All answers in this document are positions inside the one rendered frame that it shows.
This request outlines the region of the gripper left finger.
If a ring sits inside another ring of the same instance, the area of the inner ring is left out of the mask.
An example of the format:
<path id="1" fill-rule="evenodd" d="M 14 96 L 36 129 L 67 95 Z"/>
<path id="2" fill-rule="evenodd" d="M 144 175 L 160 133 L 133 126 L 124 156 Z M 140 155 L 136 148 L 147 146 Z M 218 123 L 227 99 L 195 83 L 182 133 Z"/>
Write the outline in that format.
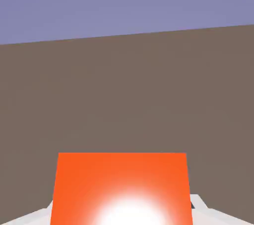
<path id="1" fill-rule="evenodd" d="M 50 217 L 52 212 L 52 205 L 53 205 L 53 201 L 51 201 L 49 206 L 46 208 L 42 208 L 32 213 L 18 217 L 16 219 L 3 223 L 2 225 L 26 225 L 30 222 L 35 222 L 36 220 L 40 218 Z"/>

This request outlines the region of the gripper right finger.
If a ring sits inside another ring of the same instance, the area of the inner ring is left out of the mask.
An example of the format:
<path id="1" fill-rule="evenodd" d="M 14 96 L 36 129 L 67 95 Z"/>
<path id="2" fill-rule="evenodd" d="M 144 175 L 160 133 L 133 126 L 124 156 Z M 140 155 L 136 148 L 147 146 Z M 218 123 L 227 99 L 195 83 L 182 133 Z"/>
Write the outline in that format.
<path id="1" fill-rule="evenodd" d="M 198 194 L 190 195 L 193 225 L 251 225 L 251 223 L 208 208 Z"/>

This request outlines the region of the small orange cube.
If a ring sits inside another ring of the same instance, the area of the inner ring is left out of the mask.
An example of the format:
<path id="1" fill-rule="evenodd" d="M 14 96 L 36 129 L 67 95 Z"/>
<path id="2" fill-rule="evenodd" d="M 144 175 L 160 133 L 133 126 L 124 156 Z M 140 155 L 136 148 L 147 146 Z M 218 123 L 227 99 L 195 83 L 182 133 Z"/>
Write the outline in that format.
<path id="1" fill-rule="evenodd" d="M 193 225 L 184 153 L 59 153 L 50 225 Z"/>

